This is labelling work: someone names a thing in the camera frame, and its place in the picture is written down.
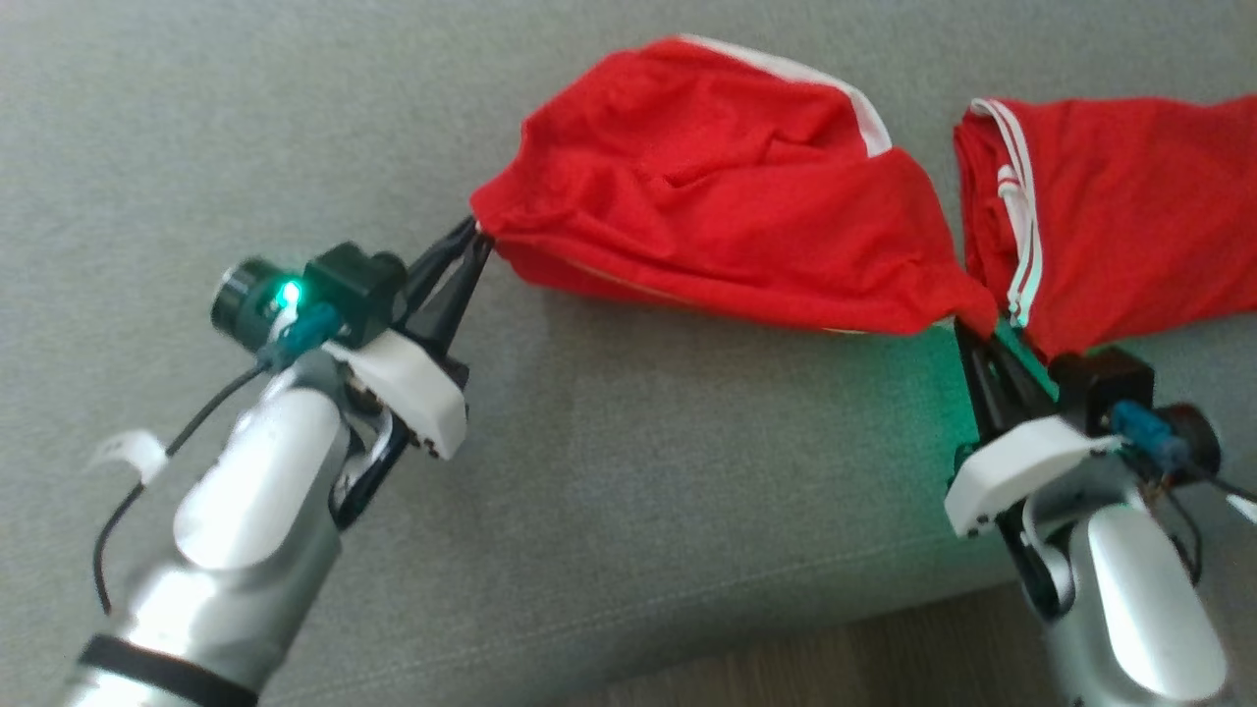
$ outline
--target gray couch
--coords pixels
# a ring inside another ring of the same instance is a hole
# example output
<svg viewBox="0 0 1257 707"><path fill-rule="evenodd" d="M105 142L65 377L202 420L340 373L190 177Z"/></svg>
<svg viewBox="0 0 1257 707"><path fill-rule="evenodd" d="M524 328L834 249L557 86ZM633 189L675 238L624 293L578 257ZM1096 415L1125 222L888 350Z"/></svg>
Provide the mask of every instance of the gray couch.
<svg viewBox="0 0 1257 707"><path fill-rule="evenodd" d="M519 121L605 53L693 31L842 77L958 230L950 127L969 98L1252 92L1254 20L1252 3L1175 0L0 4L0 703L47 696L101 623L88 550L131 482L85 474L89 449L132 426L168 438L248 364L207 322L219 274L342 239L417 254L512 157ZM1257 483L1253 318L1133 346L1164 399L1232 430L1229 473ZM943 516L973 434L944 331L588 302L494 260L455 352L468 444L395 472L268 704L543 703L1011 576ZM114 586L229 420L119 528ZM1210 543L1246 541L1214 498L1190 501ZM1231 570L1210 565L1208 591L1253 665L1253 587Z"/></svg>

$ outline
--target red cloth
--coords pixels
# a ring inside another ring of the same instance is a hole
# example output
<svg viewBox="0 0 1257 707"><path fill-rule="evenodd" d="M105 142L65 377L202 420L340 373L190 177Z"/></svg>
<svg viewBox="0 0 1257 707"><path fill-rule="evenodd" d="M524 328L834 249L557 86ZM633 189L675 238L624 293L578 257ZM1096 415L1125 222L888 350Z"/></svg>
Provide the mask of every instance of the red cloth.
<svg viewBox="0 0 1257 707"><path fill-rule="evenodd" d="M471 209L520 277L581 294L820 330L998 317L859 91L714 40L603 59Z"/></svg>
<svg viewBox="0 0 1257 707"><path fill-rule="evenodd" d="M969 272L1045 357L1257 309L1257 97L974 101Z"/></svg>

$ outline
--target robotic arm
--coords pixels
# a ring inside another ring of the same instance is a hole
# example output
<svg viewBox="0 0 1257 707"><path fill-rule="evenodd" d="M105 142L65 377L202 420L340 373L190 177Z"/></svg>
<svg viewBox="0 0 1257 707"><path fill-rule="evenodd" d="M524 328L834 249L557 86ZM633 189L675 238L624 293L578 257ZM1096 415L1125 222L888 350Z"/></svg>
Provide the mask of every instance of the robotic arm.
<svg viewBox="0 0 1257 707"><path fill-rule="evenodd" d="M998 340L957 327L980 440L944 507L960 537L998 532L1045 625L1068 704L1236 704L1195 593L1199 555L1150 498L1209 481L1217 437L1190 405L1153 410L1153 369L1117 348L1055 361L1053 400Z"/></svg>
<svg viewBox="0 0 1257 707"><path fill-rule="evenodd" d="M402 452L463 443L468 369L447 352L491 248L468 219L409 268L342 244L302 276L248 260L224 277L215 327L275 375L59 704L256 703Z"/></svg>

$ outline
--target white tag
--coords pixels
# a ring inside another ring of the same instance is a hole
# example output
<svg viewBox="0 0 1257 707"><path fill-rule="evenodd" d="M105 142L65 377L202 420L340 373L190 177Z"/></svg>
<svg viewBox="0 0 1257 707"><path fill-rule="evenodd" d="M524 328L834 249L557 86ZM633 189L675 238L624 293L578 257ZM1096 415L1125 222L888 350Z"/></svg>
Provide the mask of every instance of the white tag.
<svg viewBox="0 0 1257 707"><path fill-rule="evenodd" d="M1239 511L1239 515L1248 518L1248 522L1257 525L1257 503L1239 498L1238 496L1227 496L1227 503Z"/></svg>
<svg viewBox="0 0 1257 707"><path fill-rule="evenodd" d="M116 434L102 442L92 454L88 468L111 462L127 464L140 473L140 483L148 486L148 482L162 473L170 458L166 457L166 445L157 439L157 435L138 429Z"/></svg>

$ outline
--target white stripe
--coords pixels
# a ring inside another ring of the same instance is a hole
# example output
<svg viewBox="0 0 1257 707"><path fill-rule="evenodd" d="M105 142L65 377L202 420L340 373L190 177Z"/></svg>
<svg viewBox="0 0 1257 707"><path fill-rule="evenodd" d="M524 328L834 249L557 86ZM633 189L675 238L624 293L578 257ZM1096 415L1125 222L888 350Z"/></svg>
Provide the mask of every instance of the white stripe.
<svg viewBox="0 0 1257 707"><path fill-rule="evenodd" d="M1017 240L1017 272L1008 282L1008 292L1006 293L1009 313L1017 315L1018 288L1026 279L1026 268L1032 257L1029 205L1026 203L1026 192L1011 166L999 167L997 184L999 198L1004 201L1004 210L1008 211L1008 224L1013 229L1013 239Z"/></svg>
<svg viewBox="0 0 1257 707"><path fill-rule="evenodd" d="M1257 503L1252 501L1239 498L1238 496L1227 496L1227 503L1231 503L1232 508L1239 511L1239 515L1248 518L1248 521L1257 523Z"/></svg>
<svg viewBox="0 0 1257 707"><path fill-rule="evenodd" d="M859 88L851 86L850 83L835 78L822 70L813 69L807 64L801 64L793 59L766 54L764 52L742 47L739 44L720 42L719 39L710 39L695 34L680 34L678 35L678 39L681 42L689 42L690 44L698 44L699 47L705 47L713 52L724 54L725 57L733 57L739 62L750 64L757 69L768 72L786 81L820 83L837 88L842 93L847 94L847 98L851 101L851 106L856 111L856 125L860 126L860 137L864 138L865 150L867 150L869 156L876 157L877 155L890 150L890 133L886 131L886 123L881 122L881 116L879 116L877 109L872 107L872 102L870 102Z"/></svg>
<svg viewBox="0 0 1257 707"><path fill-rule="evenodd" d="M1027 240L1029 240L1031 248L1028 257L1022 255L1021 249L1021 235L1018 235L1018 267L1017 278L1013 278L1013 289L1009 293L1008 311L1016 317L1016 323L1018 326L1029 325L1029 311L1035 304L1035 297L1038 294L1040 284L1043 281L1043 242L1038 233L1038 209L1035 199L1035 171L1031 167L1029 161L1029 147L1026 143L1026 133L1021 128L1021 123L1017 121L1017 116L1008 109L1007 106L994 99L974 99L970 104L970 109L977 114L987 114L994 118L996 125L999 127L999 135L1004 140L1004 146L1008 148L1008 155L1012 157L1012 167L1017 174L1018 181L1021 181L1021 194L1026 201L1026 214L1024 220L1017 218L1012 211L1008 214L1009 221L1013 224L1013 229L1018 228L1018 223L1026 224ZM1024 282L1021 282L1021 276L1024 276Z"/></svg>
<svg viewBox="0 0 1257 707"><path fill-rule="evenodd" d="M955 330L955 316L948 315L948 316L943 317L941 320L931 323L930 326L931 327L938 327L938 328L941 328L941 330L947 330L947 331L954 331ZM825 332L828 332L828 333L869 333L866 331L860 331L860 330L855 330L855 328L825 328L825 330L821 330L821 331L825 331Z"/></svg>

